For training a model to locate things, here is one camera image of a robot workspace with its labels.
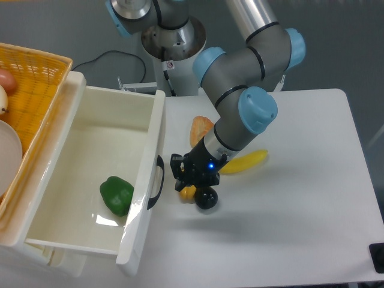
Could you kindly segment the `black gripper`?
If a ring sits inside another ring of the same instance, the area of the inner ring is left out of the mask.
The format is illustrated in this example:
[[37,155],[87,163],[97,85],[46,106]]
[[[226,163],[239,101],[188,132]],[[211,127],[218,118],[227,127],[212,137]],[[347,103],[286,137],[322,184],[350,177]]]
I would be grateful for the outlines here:
[[170,167],[175,183],[175,190],[181,192],[186,186],[211,187],[219,185],[219,170],[227,164],[227,154],[215,158],[207,150],[204,138],[187,154],[172,154]]

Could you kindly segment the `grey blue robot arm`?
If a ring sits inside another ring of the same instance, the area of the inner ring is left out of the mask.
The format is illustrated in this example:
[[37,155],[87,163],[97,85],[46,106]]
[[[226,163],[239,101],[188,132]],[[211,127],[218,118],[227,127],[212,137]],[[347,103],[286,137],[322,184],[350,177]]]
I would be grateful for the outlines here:
[[179,70],[181,83],[200,86],[220,116],[190,152],[172,155],[177,191],[218,185],[220,170],[277,117],[275,100],[257,82],[305,57],[302,35],[282,28],[267,1],[227,1],[227,6],[246,44],[230,54],[205,48],[204,28],[189,14],[187,1],[106,2],[118,32],[141,33],[143,47],[161,61],[167,91],[179,94],[168,63],[190,59],[192,67]]

